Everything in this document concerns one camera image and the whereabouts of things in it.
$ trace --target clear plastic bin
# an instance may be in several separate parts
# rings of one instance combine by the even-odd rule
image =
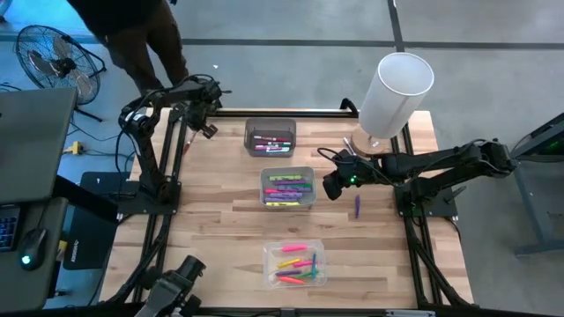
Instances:
[[[283,252],[283,247],[295,247],[295,246],[305,246],[305,250],[294,251],[294,252]],[[302,273],[308,273],[311,271],[311,266],[302,266],[295,268],[293,265],[289,265],[284,268],[279,268],[278,265],[283,262],[288,262],[294,259],[300,259],[301,261],[311,261],[313,254],[315,253],[315,278],[310,277],[296,277],[288,276],[292,278],[300,279],[304,284],[292,284],[288,282],[283,282],[278,279],[276,275],[279,271],[290,271],[290,270],[300,270]],[[311,287],[311,286],[323,286],[327,283],[327,264],[325,261],[325,249],[323,243],[320,240],[305,240],[305,241],[285,241],[285,242],[270,242],[266,243],[263,248],[263,276],[264,284],[270,288],[286,288],[286,287]]]
[[[270,180],[271,176],[286,176],[299,174],[302,179],[311,184],[311,191],[302,193],[302,197],[298,198],[300,205],[298,206],[268,206],[266,205],[264,190],[266,188],[276,188],[273,181]],[[277,167],[277,168],[264,168],[259,177],[259,189],[261,191],[260,199],[261,204],[268,209],[295,209],[295,208],[310,208],[315,203],[317,193],[315,191],[315,171],[309,166],[296,166],[296,167]]]
[[[255,150],[262,141],[255,136],[283,137],[289,140],[290,150],[286,152],[267,152]],[[296,121],[292,119],[251,118],[245,124],[245,148],[251,156],[266,158],[290,158],[296,147]]]

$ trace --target wooden table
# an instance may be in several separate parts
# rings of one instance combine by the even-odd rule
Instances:
[[[157,154],[162,150],[167,117],[168,111],[163,110],[152,138]],[[345,189],[334,202],[323,191],[323,176],[335,166],[319,156],[316,148],[343,149],[343,137],[351,135],[358,120],[296,121],[293,157],[253,158],[243,147],[245,119],[209,120],[219,128],[218,134],[212,140],[197,136],[182,162],[181,205],[173,218],[165,269],[177,268],[188,254],[204,262],[207,269],[193,292],[206,307],[414,308],[404,223],[396,215],[392,187]],[[410,129],[416,153],[437,150],[429,112],[416,112]],[[173,155],[171,151],[170,166]],[[261,206],[259,172],[278,166],[315,169],[317,202],[311,210],[271,211]],[[135,165],[132,178],[139,172]],[[357,194],[362,201],[359,219],[354,217]],[[135,216],[118,228],[100,299],[115,294],[137,265],[146,222],[147,216]],[[428,222],[438,267],[471,302],[456,231],[444,219],[430,218]],[[325,246],[328,283],[312,288],[266,288],[263,244],[312,239],[320,239]],[[421,272],[427,297],[431,298],[427,270]]]

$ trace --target black pants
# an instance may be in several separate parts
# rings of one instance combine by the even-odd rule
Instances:
[[[178,26],[164,0],[142,25],[97,37],[108,48],[114,65],[133,78],[141,94],[163,87],[155,76],[147,44],[159,56],[173,85],[188,76]]]

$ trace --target person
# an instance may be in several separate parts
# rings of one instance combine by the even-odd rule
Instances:
[[[68,0],[86,27],[125,70],[142,95],[160,89],[147,44],[159,56],[173,85],[188,76],[182,40],[165,0]]]

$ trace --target fan grille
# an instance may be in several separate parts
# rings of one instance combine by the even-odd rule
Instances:
[[[78,94],[77,104],[85,105],[92,102],[100,91],[100,76],[94,75],[97,71],[90,55],[77,46],[71,37],[55,28],[49,26],[27,26],[22,29],[16,40],[16,55],[19,63],[31,80],[40,88],[46,87],[77,87],[77,83],[72,76],[58,77],[57,75],[47,75],[39,71],[29,59],[29,54],[37,52],[44,60],[53,62],[59,60],[53,49],[54,37],[70,39],[67,41],[70,47],[68,57],[76,64],[77,70],[86,74],[92,90],[86,94]]]

